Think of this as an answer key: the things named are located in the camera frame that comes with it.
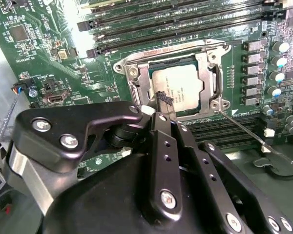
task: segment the screw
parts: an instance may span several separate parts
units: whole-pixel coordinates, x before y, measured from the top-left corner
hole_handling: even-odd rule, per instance
[[[275,229],[277,232],[280,231],[280,227],[274,219],[269,217],[268,221],[269,221],[270,225],[273,227],[273,229]]]
[[[137,110],[137,107],[135,106],[129,106],[129,110],[135,114],[137,114],[139,111]]]
[[[100,165],[101,163],[102,163],[102,159],[100,159],[100,158],[96,159],[96,164],[97,165]]]
[[[281,218],[281,222],[283,224],[283,226],[289,231],[292,232],[293,228],[291,227],[291,225],[287,222],[287,220],[285,218]]]
[[[33,128],[39,132],[47,132],[51,129],[51,125],[48,121],[43,119],[37,119],[32,124]]]
[[[229,223],[230,227],[232,227],[232,229],[234,229],[238,233],[242,231],[241,223],[233,214],[228,213],[226,218],[227,222]]]
[[[38,92],[37,92],[36,89],[30,89],[30,90],[28,91],[28,95],[29,95],[31,98],[35,98],[35,97],[38,96]]]
[[[188,130],[187,127],[185,125],[181,125],[181,129],[184,130],[185,132]]]
[[[159,117],[160,117],[160,119],[161,119],[162,121],[166,121],[166,120],[167,120],[166,117],[165,117],[164,115],[160,115]]]
[[[78,146],[78,141],[75,136],[71,134],[66,134],[61,137],[60,143],[62,146],[68,148],[68,149],[74,149]]]
[[[215,150],[215,147],[212,144],[208,143],[207,145],[209,146],[210,150]]]
[[[132,78],[136,78],[138,76],[138,70],[135,67],[130,67],[128,69],[129,75],[131,75]]]
[[[173,194],[168,191],[161,192],[161,200],[168,209],[173,209],[176,207],[176,199]]]

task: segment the black wire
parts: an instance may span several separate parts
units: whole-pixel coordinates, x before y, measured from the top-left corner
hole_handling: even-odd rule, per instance
[[[279,175],[275,173],[272,166],[266,166],[265,172],[269,174],[272,178],[278,179],[278,180],[284,180],[284,181],[290,181],[293,180],[293,175]]]

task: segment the motherboard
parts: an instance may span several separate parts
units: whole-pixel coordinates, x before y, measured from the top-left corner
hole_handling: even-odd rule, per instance
[[[259,147],[219,110],[269,145],[293,136],[293,0],[0,0],[0,47],[30,108],[164,91],[197,142]]]

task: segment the cpu socket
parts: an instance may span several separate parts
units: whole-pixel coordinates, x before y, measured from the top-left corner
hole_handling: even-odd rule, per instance
[[[221,57],[237,41],[196,40],[130,54],[115,63],[125,75],[132,100],[148,105],[157,91],[173,98],[178,121],[210,117],[230,107],[222,99]]]

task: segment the capacitor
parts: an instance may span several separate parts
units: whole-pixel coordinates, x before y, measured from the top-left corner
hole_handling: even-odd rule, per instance
[[[286,58],[282,58],[280,56],[275,56],[271,59],[271,63],[274,66],[283,67],[287,64],[288,60]]]
[[[293,126],[290,124],[285,125],[285,129],[288,131],[288,133],[293,134]]]
[[[267,115],[267,116],[272,116],[273,115],[273,110],[268,106],[265,105],[262,109],[262,112]]]
[[[289,116],[286,119],[287,123],[293,127],[293,116]]]
[[[272,86],[267,90],[267,93],[273,97],[278,97],[281,94],[281,89],[278,89],[277,87]]]
[[[278,72],[278,71],[273,71],[269,75],[269,79],[275,80],[277,82],[283,81],[284,78],[285,78],[285,75],[281,72]]]
[[[290,48],[290,44],[288,44],[287,42],[281,42],[281,41],[277,41],[272,46],[272,50],[278,51],[281,53],[287,52],[289,50],[289,48]]]

